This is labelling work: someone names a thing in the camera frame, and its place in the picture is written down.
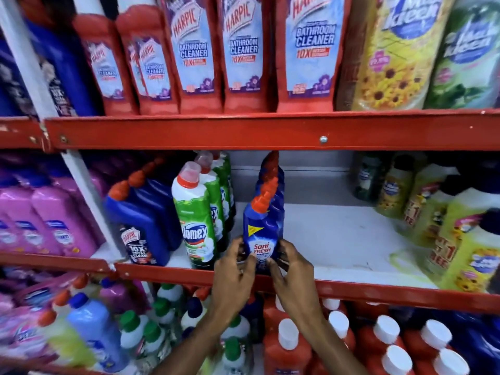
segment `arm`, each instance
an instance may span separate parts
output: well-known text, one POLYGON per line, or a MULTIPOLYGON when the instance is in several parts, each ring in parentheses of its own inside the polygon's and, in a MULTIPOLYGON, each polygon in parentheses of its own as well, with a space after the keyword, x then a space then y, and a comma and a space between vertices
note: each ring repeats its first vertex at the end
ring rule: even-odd
POLYGON ((212 301, 207 314, 151 375, 196 375, 221 334, 243 309, 252 290, 257 259, 254 254, 250 255, 240 271, 236 256, 241 243, 241 237, 233 240, 225 256, 215 264, 212 301))
POLYGON ((274 260, 269 258, 267 263, 284 310, 331 375, 368 375, 365 367, 323 317, 314 281, 314 267, 290 242, 282 239, 280 245, 289 263, 286 276, 282 276, 274 260))

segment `white cap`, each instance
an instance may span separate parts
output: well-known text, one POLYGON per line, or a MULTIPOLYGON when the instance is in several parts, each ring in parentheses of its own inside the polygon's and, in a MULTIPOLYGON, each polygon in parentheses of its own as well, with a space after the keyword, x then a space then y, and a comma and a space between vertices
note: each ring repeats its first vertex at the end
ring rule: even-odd
POLYGON ((339 336, 341 340, 347 337, 347 331, 349 330, 349 319, 346 315, 338 310, 330 312, 328 316, 328 322, 334 328, 335 333, 339 336))
POLYGON ((127 11, 128 9, 128 0, 116 0, 118 3, 118 13, 122 14, 127 11))
POLYGON ((375 336, 387 345, 391 345, 396 342, 399 332, 400 329, 397 322, 392 317, 386 315, 379 316, 377 323, 373 327, 373 333, 375 333, 375 336))
POLYGON ((104 9, 99 0, 73 0, 77 14, 104 15, 104 9))
POLYGON ((285 350, 293 350, 298 345, 298 329, 289 318, 278 325, 278 341, 285 350))
POLYGON ((391 345, 382 357, 382 367, 389 375, 406 375, 411 371, 413 362, 401 347, 391 345))
POLYGON ((437 375, 468 375, 469 366, 464 358, 453 350, 443 349, 434 359, 434 370, 437 375))
POLYGON ((341 301, 336 298, 324 298, 323 307, 328 310, 337 310, 341 306, 341 301))
POLYGON ((156 6, 156 0, 128 0, 129 6, 134 5, 153 5, 156 6))
POLYGON ((452 340, 452 332, 443 323, 436 320, 427 320, 420 335, 425 343, 436 350, 444 349, 452 340))
POLYGON ((276 309, 277 310, 281 310, 282 312, 284 312, 283 305, 281 305, 281 301, 279 301, 278 295, 276 295, 275 304, 276 304, 276 309))

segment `right hand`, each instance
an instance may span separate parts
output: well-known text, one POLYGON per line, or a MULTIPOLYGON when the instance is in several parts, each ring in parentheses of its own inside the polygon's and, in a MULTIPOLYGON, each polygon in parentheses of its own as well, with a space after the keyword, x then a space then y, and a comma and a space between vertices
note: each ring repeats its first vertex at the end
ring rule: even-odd
POLYGON ((271 258, 267 259, 267 265, 283 309, 298 329, 304 332, 310 328, 311 323, 324 320, 316 290, 314 267, 291 242, 281 239, 279 244, 288 258, 288 273, 283 277, 278 264, 271 258))

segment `hand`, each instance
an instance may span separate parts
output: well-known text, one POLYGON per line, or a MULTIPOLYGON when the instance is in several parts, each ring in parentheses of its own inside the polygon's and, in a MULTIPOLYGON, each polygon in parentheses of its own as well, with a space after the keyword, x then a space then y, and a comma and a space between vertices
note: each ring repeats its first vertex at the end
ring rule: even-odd
POLYGON ((243 265, 236 264, 238 250, 242 243, 242 237, 234 239, 224 257, 215 264, 209 313, 221 322, 223 329, 229 326, 247 303, 255 279, 257 257, 254 253, 250 254, 243 265))
POLYGON ((314 267, 292 243, 281 239, 279 244, 288 258, 286 276, 283 277, 278 264, 273 259, 268 258, 267 265, 283 309, 305 336, 305 332, 310 330, 311 323, 324 320, 316 291, 314 267))

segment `green cap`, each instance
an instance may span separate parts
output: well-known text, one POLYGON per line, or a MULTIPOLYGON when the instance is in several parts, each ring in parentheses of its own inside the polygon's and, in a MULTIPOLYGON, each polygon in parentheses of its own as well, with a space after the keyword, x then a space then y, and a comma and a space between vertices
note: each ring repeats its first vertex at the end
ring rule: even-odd
POLYGON ((228 338, 225 342, 224 355, 228 360, 234 362, 241 355, 240 341, 236 337, 228 338))
POLYGON ((229 327, 230 328, 236 328, 241 322, 241 316, 240 315, 236 315, 236 317, 233 319, 233 321, 231 321, 231 323, 229 324, 229 327))
POLYGON ((166 298, 159 297, 153 303, 153 309, 157 316, 163 317, 171 308, 172 304, 166 298))
POLYGON ((120 316, 120 326, 125 332, 130 333, 139 327, 141 319, 133 310, 127 310, 120 316))
POLYGON ((154 342, 161 335, 161 329, 154 321, 149 321, 144 327, 144 339, 146 342, 154 342))
POLYGON ((164 290, 171 290, 172 288, 174 288, 176 285, 175 284, 170 284, 170 283, 163 283, 161 285, 161 288, 164 289, 164 290))

